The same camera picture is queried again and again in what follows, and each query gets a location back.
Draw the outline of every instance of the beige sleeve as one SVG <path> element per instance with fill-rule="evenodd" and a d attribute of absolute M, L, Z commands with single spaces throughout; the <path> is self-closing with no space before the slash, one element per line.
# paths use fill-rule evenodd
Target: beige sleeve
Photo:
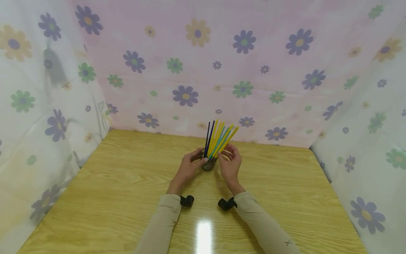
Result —
<path fill-rule="evenodd" d="M 254 196 L 243 192 L 234 197 L 237 213 L 248 224 L 266 254 L 300 254 L 279 224 L 264 211 Z"/>
<path fill-rule="evenodd" d="M 163 195 L 134 254 L 167 254 L 172 230 L 181 210 L 178 195 Z"/>

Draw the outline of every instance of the wooden table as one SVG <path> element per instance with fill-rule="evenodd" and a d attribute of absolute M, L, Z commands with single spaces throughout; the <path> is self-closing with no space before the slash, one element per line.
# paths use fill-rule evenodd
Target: wooden table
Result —
<path fill-rule="evenodd" d="M 19 253 L 132 253 L 185 153 L 204 139 L 113 130 L 91 155 Z M 304 254 L 365 253 L 313 153 L 235 142 L 240 182 Z M 218 165 L 199 170 L 184 196 L 195 198 L 175 225 L 170 254 L 263 253 L 234 209 Z"/>

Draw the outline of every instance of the green flower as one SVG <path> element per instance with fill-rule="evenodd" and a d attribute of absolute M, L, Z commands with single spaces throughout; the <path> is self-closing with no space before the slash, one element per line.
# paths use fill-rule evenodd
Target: green flower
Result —
<path fill-rule="evenodd" d="M 180 73 L 181 71 L 183 71 L 182 68 L 182 62 L 179 62 L 179 59 L 175 58 L 171 58 L 169 59 L 169 61 L 166 61 L 166 63 L 168 64 L 168 70 L 170 70 L 172 73 Z"/>
<path fill-rule="evenodd" d="M 249 81 L 247 81 L 247 82 L 240 81 L 239 85 L 234 86 L 235 90 L 233 91 L 233 94 L 235 94 L 237 98 L 240 98 L 240 97 L 245 98 L 245 97 L 247 97 L 247 95 L 252 94 L 251 90 L 253 88 L 254 87 L 251 85 L 251 82 L 249 82 Z"/>
<path fill-rule="evenodd" d="M 124 85 L 123 80 L 121 78 L 119 78 L 117 75 L 109 75 L 107 80 L 108 80 L 108 83 L 110 85 L 113 85 L 114 87 L 122 87 Z"/>
<path fill-rule="evenodd" d="M 37 161 L 37 157 L 35 156 L 35 154 L 33 154 L 28 158 L 27 165 L 32 166 L 35 164 L 36 161 Z"/>
<path fill-rule="evenodd" d="M 344 84 L 344 90 L 349 90 L 351 87 L 355 84 L 355 82 L 358 80 L 359 76 L 356 75 L 350 79 L 347 80 L 347 83 Z"/>
<path fill-rule="evenodd" d="M 370 124 L 368 126 L 369 133 L 376 133 L 378 129 L 381 129 L 383 126 L 383 121 L 386 119 L 384 113 L 376 113 L 375 117 L 371 118 Z"/>
<path fill-rule="evenodd" d="M 35 98 L 30 96 L 31 94 L 27 91 L 23 92 L 18 90 L 16 94 L 11 95 L 13 102 L 11 106 L 16 109 L 18 113 L 24 111 L 27 113 L 34 107 Z"/>
<path fill-rule="evenodd" d="M 391 152 L 387 152 L 386 159 L 387 162 L 392 163 L 392 167 L 401 169 L 406 169 L 406 153 L 403 151 L 397 151 L 396 149 L 392 149 Z"/>
<path fill-rule="evenodd" d="M 88 66 L 87 63 L 82 63 L 82 65 L 79 65 L 79 77 L 82 78 L 82 82 L 87 84 L 89 81 L 95 80 L 95 76 L 96 73 L 93 67 Z"/>
<path fill-rule="evenodd" d="M 371 11 L 368 13 L 368 16 L 370 19 L 374 20 L 375 18 L 380 16 L 381 12 L 383 12 L 383 6 L 377 5 L 371 9 Z"/>
<path fill-rule="evenodd" d="M 283 92 L 276 92 L 276 93 L 271 94 L 271 98 L 269 98 L 269 100 L 272 103 L 278 104 L 278 103 L 282 102 L 284 98 L 285 98 L 285 96 L 283 95 Z"/>

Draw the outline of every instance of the hand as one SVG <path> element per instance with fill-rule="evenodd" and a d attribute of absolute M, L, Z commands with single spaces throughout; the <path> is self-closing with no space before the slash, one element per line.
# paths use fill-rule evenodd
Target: hand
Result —
<path fill-rule="evenodd" d="M 224 150 L 218 153 L 217 158 L 220 163 L 221 176 L 233 195 L 235 196 L 245 192 L 244 188 L 238 182 L 238 170 L 240 169 L 242 160 L 237 147 L 228 143 Z"/>
<path fill-rule="evenodd" d="M 169 184 L 167 194 L 180 195 L 185 184 L 190 181 L 195 172 L 208 161 L 207 158 L 204 158 L 198 162 L 194 162 L 200 158 L 199 155 L 202 149 L 203 148 L 197 148 L 195 151 L 183 156 L 178 172 Z"/>

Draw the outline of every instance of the bundle of straws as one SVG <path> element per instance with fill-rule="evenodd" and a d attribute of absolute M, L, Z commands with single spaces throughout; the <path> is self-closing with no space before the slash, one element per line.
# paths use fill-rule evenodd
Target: bundle of straws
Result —
<path fill-rule="evenodd" d="M 208 158 L 209 161 L 217 158 L 218 152 L 224 150 L 226 145 L 230 142 L 231 138 L 234 136 L 234 134 L 237 132 L 239 128 L 237 126 L 230 135 L 233 125 L 228 127 L 226 131 L 224 131 L 225 129 L 224 122 L 220 123 L 218 127 L 217 123 L 218 119 L 216 121 L 213 121 L 212 130 L 210 130 L 210 122 L 209 126 L 207 127 L 206 146 L 204 149 L 203 158 Z"/>

